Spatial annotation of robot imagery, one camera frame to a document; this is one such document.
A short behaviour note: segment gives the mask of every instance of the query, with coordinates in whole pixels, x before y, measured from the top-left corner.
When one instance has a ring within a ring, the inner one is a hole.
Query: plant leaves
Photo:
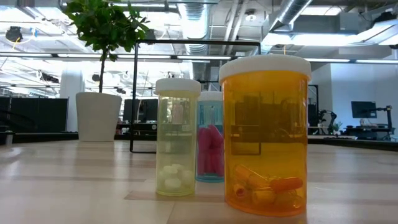
[[[112,62],[115,62],[117,58],[118,58],[118,57],[117,57],[116,55],[109,53],[109,59],[110,59]]]
[[[65,14],[77,28],[78,38],[92,46],[94,51],[102,50],[107,55],[110,51],[123,47],[131,52],[139,39],[145,39],[149,28],[146,17],[128,3],[129,15],[123,8],[103,0],[72,0],[67,4]],[[109,59],[117,56],[109,54]]]

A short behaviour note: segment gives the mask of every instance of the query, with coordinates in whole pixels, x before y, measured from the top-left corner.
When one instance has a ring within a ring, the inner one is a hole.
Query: white planter
[[[79,140],[113,141],[122,98],[104,93],[77,93]]]

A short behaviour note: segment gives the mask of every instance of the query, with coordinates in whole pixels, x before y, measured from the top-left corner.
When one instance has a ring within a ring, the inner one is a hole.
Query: tree trunk
[[[104,68],[105,68],[105,61],[106,61],[106,53],[103,54],[101,57],[101,73],[99,74],[99,93],[102,93],[102,85],[104,83]]]

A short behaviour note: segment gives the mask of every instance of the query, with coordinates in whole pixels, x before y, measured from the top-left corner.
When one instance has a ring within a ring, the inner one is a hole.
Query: computer monitor
[[[134,104],[134,120],[137,119],[137,110],[140,100],[136,100]],[[142,100],[139,107],[138,120],[142,123],[146,121],[157,121],[157,99]],[[124,113],[123,120],[131,121],[131,116],[133,114],[132,110],[132,100],[124,100]]]
[[[368,101],[352,101],[353,118],[377,118],[376,103]]]

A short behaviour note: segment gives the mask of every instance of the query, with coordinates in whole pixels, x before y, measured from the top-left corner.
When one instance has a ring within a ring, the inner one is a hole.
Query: desk
[[[387,128],[346,128],[346,134],[356,136],[362,140],[382,140],[389,136],[390,129]]]
[[[155,142],[134,142],[153,150]],[[60,141],[0,147],[4,224],[395,224],[398,153],[308,146],[307,214],[251,215],[224,203],[223,183],[195,197],[158,197],[155,154],[128,141]]]

